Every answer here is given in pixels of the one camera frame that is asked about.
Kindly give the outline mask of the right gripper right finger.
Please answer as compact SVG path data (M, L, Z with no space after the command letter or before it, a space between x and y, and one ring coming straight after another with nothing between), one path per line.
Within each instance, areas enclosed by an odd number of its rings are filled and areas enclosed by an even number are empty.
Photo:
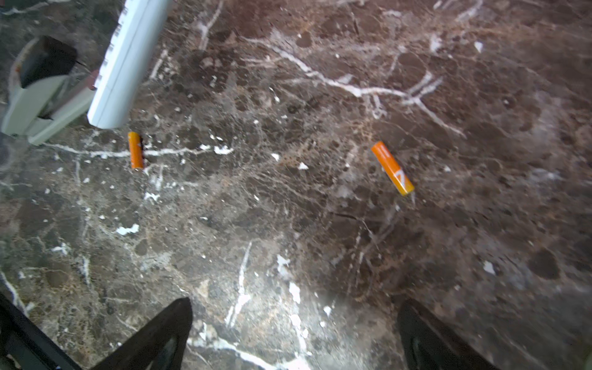
M402 303L397 325L409 369L496 368L415 299Z

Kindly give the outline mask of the orange battery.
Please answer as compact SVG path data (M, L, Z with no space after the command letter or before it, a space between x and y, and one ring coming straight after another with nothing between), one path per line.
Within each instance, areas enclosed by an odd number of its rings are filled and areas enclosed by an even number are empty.
M143 162L143 147L140 134L136 132L128 133L128 143L130 152L130 163L131 168L135 171L142 170L144 168Z
M395 160L393 155L389 152L387 146L382 141L379 141L372 147L372 152L375 154L377 160L381 164L384 171L387 173L391 182L394 183L397 190L402 196L407 196L414 191L414 186L410 179L405 174L404 170Z

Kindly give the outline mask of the white remote control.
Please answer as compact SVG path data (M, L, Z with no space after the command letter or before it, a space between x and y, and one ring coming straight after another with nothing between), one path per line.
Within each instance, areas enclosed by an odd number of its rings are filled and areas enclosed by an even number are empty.
M90 125L114 130L127 122L170 5L169 0L125 2L94 83Z

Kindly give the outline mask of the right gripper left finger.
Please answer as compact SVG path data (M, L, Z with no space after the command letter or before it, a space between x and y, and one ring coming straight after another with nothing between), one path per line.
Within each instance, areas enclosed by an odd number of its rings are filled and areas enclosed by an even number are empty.
M179 298L95 369L180 369L193 322L191 300Z

